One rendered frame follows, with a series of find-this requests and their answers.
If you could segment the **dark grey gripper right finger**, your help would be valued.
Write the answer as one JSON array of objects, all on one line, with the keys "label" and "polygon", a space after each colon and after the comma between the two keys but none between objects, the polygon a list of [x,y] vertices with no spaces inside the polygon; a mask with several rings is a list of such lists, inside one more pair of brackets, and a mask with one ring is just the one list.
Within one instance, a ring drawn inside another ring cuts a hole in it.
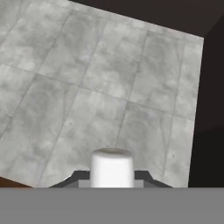
[{"label": "dark grey gripper right finger", "polygon": [[148,171],[135,171],[135,188],[170,188],[169,185],[164,184],[158,180],[155,180]]}]

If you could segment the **white marshmallow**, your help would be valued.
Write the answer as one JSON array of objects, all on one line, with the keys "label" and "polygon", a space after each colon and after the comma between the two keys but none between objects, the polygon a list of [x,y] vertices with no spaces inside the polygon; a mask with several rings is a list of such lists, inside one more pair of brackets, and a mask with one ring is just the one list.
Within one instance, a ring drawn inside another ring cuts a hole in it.
[{"label": "white marshmallow", "polygon": [[134,158],[119,148],[94,150],[91,157],[90,183],[93,188],[132,188]]}]

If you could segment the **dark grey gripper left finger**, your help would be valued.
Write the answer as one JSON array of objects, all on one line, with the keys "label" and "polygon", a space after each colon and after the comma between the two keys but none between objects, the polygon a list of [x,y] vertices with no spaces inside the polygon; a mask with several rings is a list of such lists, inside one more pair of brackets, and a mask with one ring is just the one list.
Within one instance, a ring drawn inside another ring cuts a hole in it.
[{"label": "dark grey gripper left finger", "polygon": [[90,171],[74,171],[71,176],[52,185],[52,188],[89,188],[90,187]]}]

